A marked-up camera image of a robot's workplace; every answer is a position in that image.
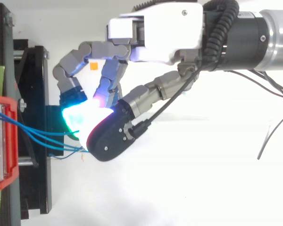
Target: blue wire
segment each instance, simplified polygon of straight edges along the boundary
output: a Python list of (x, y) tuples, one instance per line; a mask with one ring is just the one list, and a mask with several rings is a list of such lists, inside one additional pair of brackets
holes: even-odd
[(77, 147), (74, 147), (74, 146), (71, 146), (71, 145), (67, 145), (67, 144), (61, 143), (61, 142), (56, 141), (56, 140), (53, 140), (53, 139), (51, 139), (51, 138), (49, 138), (49, 137), (45, 137), (45, 136), (43, 136), (43, 135), (41, 135), (41, 134), (35, 132), (35, 131), (34, 131), (33, 129), (31, 129), (30, 127), (27, 127), (26, 125), (23, 125), (23, 124), (21, 124), (21, 123), (15, 121), (15, 120), (13, 120), (13, 119), (11, 119), (11, 118), (5, 116), (5, 115), (4, 115), (3, 118), (5, 118), (5, 119), (6, 119), (7, 121), (9, 121), (10, 123), (15, 124), (15, 125), (17, 125), (17, 126), (19, 126), (19, 127), (22, 127), (22, 128), (24, 128), (24, 129), (26, 129), (26, 130), (32, 132), (33, 134), (37, 135), (38, 137), (41, 137), (41, 138), (45, 139), (45, 140), (48, 140), (48, 141), (53, 142), (53, 143), (58, 144), (58, 145), (62, 145), (62, 146), (66, 146), (66, 147), (70, 147), (70, 148), (77, 149)]
[(45, 137), (45, 136), (43, 136), (43, 135), (41, 135), (41, 134), (38, 134), (37, 132), (35, 132), (35, 131), (29, 129), (27, 126), (25, 126), (25, 125), (23, 125), (23, 124), (21, 124), (21, 123), (15, 121), (15, 120), (12, 120), (12, 119), (10, 119), (10, 118), (5, 119), (4, 121), (7, 121), (7, 122), (12, 123), (12, 124), (14, 124), (14, 125), (17, 125), (17, 126), (19, 126), (20, 128), (22, 128), (24, 131), (25, 131), (25, 130), (30, 131), (31, 133), (35, 134), (36, 136), (41, 137), (41, 138), (43, 138), (43, 139), (45, 139), (45, 140), (48, 140), (48, 141), (50, 141), (50, 142), (53, 142), (53, 143), (55, 143), (55, 144), (62, 145), (62, 146), (66, 146), (66, 147), (70, 147), (70, 148), (73, 148), (73, 149), (79, 149), (79, 150), (81, 149), (81, 148), (78, 148), (78, 147), (74, 147), (74, 146), (71, 146), (71, 145), (67, 145), (67, 144), (61, 143), (61, 142), (59, 142), (59, 141), (57, 141), (57, 140), (53, 140), (53, 139), (51, 139), (51, 138), (49, 138), (49, 137)]
[(54, 156), (53, 154), (49, 154), (49, 156), (50, 156), (50, 157), (53, 157), (53, 158), (55, 158), (55, 159), (64, 160), (64, 159), (69, 158), (71, 155), (73, 155), (73, 154), (75, 154), (75, 153), (76, 153), (76, 152), (72, 152), (70, 155), (68, 155), (68, 156), (66, 156), (66, 157), (64, 157), (64, 158), (56, 157), (56, 156)]
[(48, 145), (48, 144), (46, 144), (46, 143), (43, 143), (42, 141), (36, 139), (28, 130), (26, 130), (26, 129), (24, 129), (24, 128), (22, 128), (22, 129), (25, 131), (25, 133), (28, 134), (28, 136), (29, 136), (34, 142), (36, 142), (36, 143), (38, 143), (38, 144), (40, 144), (40, 145), (42, 145), (42, 146), (44, 146), (44, 147), (48, 147), (48, 148), (51, 148), (51, 149), (53, 149), (53, 150), (58, 150), (58, 151), (78, 152), (78, 150), (60, 148), (60, 147), (55, 147), (55, 146), (51, 146), (51, 145)]
[[(71, 151), (71, 152), (78, 152), (79, 150), (82, 149), (82, 148), (78, 148), (78, 147), (74, 147), (74, 146), (71, 146), (73, 149), (66, 149), (66, 148), (60, 148), (60, 147), (55, 147), (55, 146), (52, 146), (52, 145), (48, 145), (48, 144), (43, 143), (42, 141), (36, 139), (36, 138), (30, 133), (30, 132), (32, 132), (32, 133), (35, 133), (35, 132), (31, 131), (30, 129), (26, 129), (26, 126), (22, 125), (21, 123), (18, 123), (17, 121), (14, 121), (14, 120), (10, 120), (9, 117), (8, 117), (7, 119), (2, 119), (2, 118), (0, 118), (0, 120), (6, 121), (6, 122), (9, 122), (9, 123), (12, 123), (12, 124), (14, 124), (14, 125), (19, 126), (25, 133), (28, 134), (28, 136), (29, 136), (34, 142), (36, 142), (36, 143), (38, 143), (38, 144), (40, 144), (40, 145), (42, 145), (42, 146), (44, 146), (44, 147), (48, 147), (48, 148), (51, 148), (51, 149), (54, 149), (54, 150), (58, 150), (58, 151)], [(40, 137), (44, 137), (44, 136), (42, 136), (42, 135), (40, 135), (40, 134), (38, 134), (38, 133), (35, 133), (35, 135), (40, 136)], [(56, 142), (57, 142), (58, 144), (65, 145), (65, 144), (63, 144), (63, 143), (61, 143), (61, 142), (58, 142), (58, 141), (56, 141), (56, 140), (50, 139), (50, 141), (52, 141), (53, 143), (56, 143)]]
[[(6, 116), (2, 113), (0, 113), (0, 116), (2, 118), (5, 118), (5, 119), (13, 120), (12, 118), (9, 118), (8, 116)], [(49, 135), (49, 136), (66, 136), (66, 135), (73, 135), (74, 133), (78, 132), (78, 131), (75, 131), (75, 132), (69, 132), (69, 133), (50, 133), (50, 132), (45, 132), (45, 131), (42, 131), (42, 130), (34, 129), (34, 128), (31, 128), (31, 127), (28, 127), (28, 126), (26, 126), (26, 127), (31, 129), (31, 130), (34, 130), (35, 132), (37, 132), (39, 134), (44, 134), (44, 135)]]

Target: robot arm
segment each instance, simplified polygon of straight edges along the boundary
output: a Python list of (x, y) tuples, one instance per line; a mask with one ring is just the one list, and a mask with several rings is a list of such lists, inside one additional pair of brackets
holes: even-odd
[[(173, 97), (187, 81), (185, 90), (189, 90), (198, 78), (191, 77), (193, 72), (204, 64), (209, 63), (209, 71), (283, 70), (283, 11), (239, 12), (234, 0), (212, 0), (204, 6), (191, 1), (150, 1), (134, 9), (110, 20), (107, 41), (82, 43), (53, 71), (62, 108), (66, 108), (87, 99), (74, 75), (88, 59), (106, 59), (94, 97), (114, 112), (87, 140), (88, 150), (100, 161), (127, 149), (140, 136), (131, 121), (153, 103)], [(179, 62), (178, 71), (138, 86), (122, 98), (119, 82), (128, 60)]]

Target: red clamp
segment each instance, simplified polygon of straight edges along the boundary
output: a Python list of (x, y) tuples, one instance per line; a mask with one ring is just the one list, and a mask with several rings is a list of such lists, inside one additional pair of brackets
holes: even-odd
[[(17, 102), (0, 97), (0, 112), (17, 121)], [(0, 190), (19, 176), (17, 126), (0, 120)]]

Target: white wall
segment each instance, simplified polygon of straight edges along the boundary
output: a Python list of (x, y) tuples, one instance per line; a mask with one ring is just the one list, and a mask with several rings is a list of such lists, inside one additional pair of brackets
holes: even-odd
[[(50, 104), (57, 105), (53, 66), (82, 41), (104, 40), (108, 20), (142, 1), (3, 2), (15, 14), (15, 38), (29, 39), (31, 45), (43, 45), (50, 52)], [(283, 9), (283, 0), (239, 2), (246, 11)], [(129, 64), (123, 92), (174, 68)], [(269, 74), (283, 84), (283, 72)], [(87, 68), (78, 77), (92, 96), (100, 72)], [(83, 162), (77, 154), (52, 161), (53, 210), (46, 216), (31, 211), (31, 219), (22, 223), (283, 226), (283, 125), (262, 160), (256, 160), (270, 121), (281, 117), (280, 98), (233, 74), (202, 73), (192, 90), (115, 160), (101, 163), (85, 154)]]

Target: cyan light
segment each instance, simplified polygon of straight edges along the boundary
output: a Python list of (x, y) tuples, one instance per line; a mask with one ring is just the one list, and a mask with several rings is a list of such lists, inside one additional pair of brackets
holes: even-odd
[(80, 139), (80, 143), (85, 149), (87, 149), (86, 142), (89, 134), (112, 113), (113, 110), (110, 108), (100, 108), (100, 101), (97, 99), (86, 100), (62, 111), (69, 130), (79, 131), (74, 136)]

